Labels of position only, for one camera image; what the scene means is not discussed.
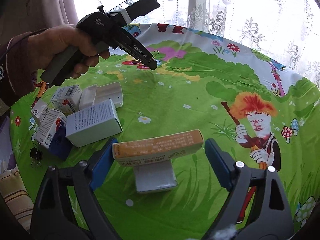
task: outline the black cable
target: black cable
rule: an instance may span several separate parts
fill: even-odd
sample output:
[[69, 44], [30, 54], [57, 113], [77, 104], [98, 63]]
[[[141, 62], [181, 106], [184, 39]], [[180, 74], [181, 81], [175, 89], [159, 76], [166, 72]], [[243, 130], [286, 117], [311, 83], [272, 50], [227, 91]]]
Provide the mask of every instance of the black cable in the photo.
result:
[[29, 33], [27, 36], [23, 37], [22, 39], [18, 40], [16, 43], [14, 43], [13, 45], [10, 46], [9, 49], [7, 49], [4, 54], [1, 55], [0, 57], [0, 62], [4, 59], [5, 55], [10, 51], [10, 49], [12, 49], [15, 45], [17, 45], [18, 43], [20, 43], [22, 40], [24, 40], [25, 38], [28, 38], [32, 35], [35, 35], [35, 34], [39, 34], [39, 33], [42, 33], [44, 32], [45, 30], [47, 30], [48, 28], [43, 28], [43, 29], [40, 29], [40, 30], [37, 30], [37, 31], [34, 31], [34, 32], [31, 32]]

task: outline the tablecloth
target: tablecloth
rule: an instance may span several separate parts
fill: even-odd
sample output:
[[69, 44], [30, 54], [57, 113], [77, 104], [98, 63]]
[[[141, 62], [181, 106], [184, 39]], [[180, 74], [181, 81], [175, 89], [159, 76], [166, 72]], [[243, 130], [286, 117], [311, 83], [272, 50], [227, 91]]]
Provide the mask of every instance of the tablecloth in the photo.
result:
[[[118, 116], [123, 132], [119, 141], [131, 141], [200, 129], [214, 138], [235, 160], [258, 168], [279, 170], [297, 231], [320, 193], [320, 92], [293, 70], [241, 44], [193, 29], [164, 24], [125, 27], [154, 55], [158, 68], [146, 68], [120, 49], [111, 50], [77, 80], [82, 89], [119, 81], [124, 94]], [[57, 87], [42, 99], [50, 101]], [[42, 167], [31, 167], [30, 149], [38, 129], [31, 105], [39, 89], [23, 97], [11, 111], [11, 140], [18, 167], [34, 200], [46, 168], [75, 165], [99, 150], [105, 140], [73, 148], [65, 162], [45, 155]], [[226, 108], [261, 144], [251, 152]], [[196, 154], [172, 160], [179, 186], [154, 194], [136, 193], [132, 168], [114, 162], [102, 187], [95, 191], [106, 216], [124, 240], [200, 239], [214, 221], [228, 192], [221, 188], [202, 147]], [[86, 227], [74, 191], [70, 198], [79, 225]], [[243, 214], [245, 224], [252, 201]]]

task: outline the clown face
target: clown face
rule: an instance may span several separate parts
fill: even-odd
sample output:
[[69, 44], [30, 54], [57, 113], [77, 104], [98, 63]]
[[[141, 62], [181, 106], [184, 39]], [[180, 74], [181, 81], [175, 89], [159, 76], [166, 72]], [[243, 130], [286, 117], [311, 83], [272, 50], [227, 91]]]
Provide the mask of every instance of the clown face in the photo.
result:
[[257, 137], [267, 138], [271, 132], [271, 115], [258, 112], [249, 112], [246, 114]]

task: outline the curtain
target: curtain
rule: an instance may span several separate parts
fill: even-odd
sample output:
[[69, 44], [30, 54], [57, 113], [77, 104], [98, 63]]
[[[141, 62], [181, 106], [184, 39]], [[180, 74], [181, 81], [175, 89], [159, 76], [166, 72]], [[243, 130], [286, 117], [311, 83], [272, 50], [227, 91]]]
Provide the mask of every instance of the curtain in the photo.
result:
[[73, 0], [10, 0], [0, 18], [0, 43], [24, 32], [77, 22]]
[[[74, 0], [78, 17], [124, 0]], [[158, 0], [134, 23], [165, 23], [213, 33], [254, 48], [320, 85], [320, 9], [314, 0]]]

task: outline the blue gripper pad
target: blue gripper pad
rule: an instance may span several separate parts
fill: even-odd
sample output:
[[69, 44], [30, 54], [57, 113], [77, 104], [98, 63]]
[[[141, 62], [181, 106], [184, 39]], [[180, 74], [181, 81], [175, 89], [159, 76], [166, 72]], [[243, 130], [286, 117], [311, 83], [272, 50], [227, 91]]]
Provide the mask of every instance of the blue gripper pad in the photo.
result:
[[234, 171], [235, 161], [229, 153], [223, 152], [212, 138], [205, 141], [204, 151], [221, 187], [230, 192], [233, 188], [231, 173]]
[[103, 148], [100, 151], [94, 152], [89, 159], [89, 164], [91, 165], [93, 163], [93, 167], [90, 168], [92, 171], [92, 180], [89, 184], [93, 191], [103, 184], [113, 164], [112, 144], [117, 142], [116, 138], [110, 138]]

